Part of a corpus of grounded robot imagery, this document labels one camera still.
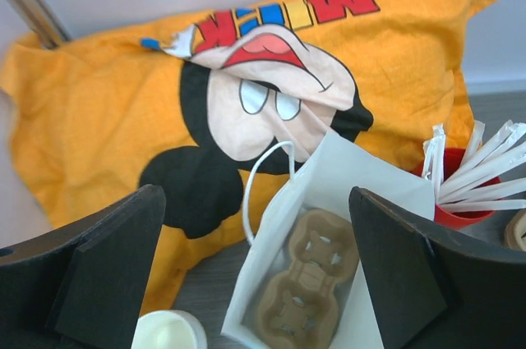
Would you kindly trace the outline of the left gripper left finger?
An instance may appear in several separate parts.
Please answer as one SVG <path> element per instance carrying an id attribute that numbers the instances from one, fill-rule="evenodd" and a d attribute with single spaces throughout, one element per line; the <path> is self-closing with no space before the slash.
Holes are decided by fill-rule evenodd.
<path id="1" fill-rule="evenodd" d="M 129 348 L 164 220 L 147 185 L 1 250 L 3 348 Z"/>

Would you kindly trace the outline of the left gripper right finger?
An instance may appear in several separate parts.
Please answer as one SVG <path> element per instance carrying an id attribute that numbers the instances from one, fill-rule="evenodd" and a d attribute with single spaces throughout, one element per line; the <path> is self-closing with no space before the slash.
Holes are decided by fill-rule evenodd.
<path id="1" fill-rule="evenodd" d="M 386 348 L 523 348 L 525 254 L 354 187 L 358 253 Z"/>

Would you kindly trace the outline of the light blue paper bag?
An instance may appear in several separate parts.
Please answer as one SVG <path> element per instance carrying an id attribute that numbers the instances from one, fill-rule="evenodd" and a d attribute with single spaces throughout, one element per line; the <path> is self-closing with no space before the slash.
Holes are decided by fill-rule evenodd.
<path id="1" fill-rule="evenodd" d="M 284 269 L 284 242 L 297 216 L 307 208 L 324 209 L 349 220 L 348 198 L 359 186 L 422 218 L 433 220 L 435 197 L 429 181 L 405 172 L 335 133 L 326 135 L 314 154 L 276 193 L 262 214 L 257 232 L 250 226 L 248 200 L 242 224 L 250 249 L 240 269 L 221 333 L 246 348 L 264 348 L 254 313 L 263 284 Z"/>

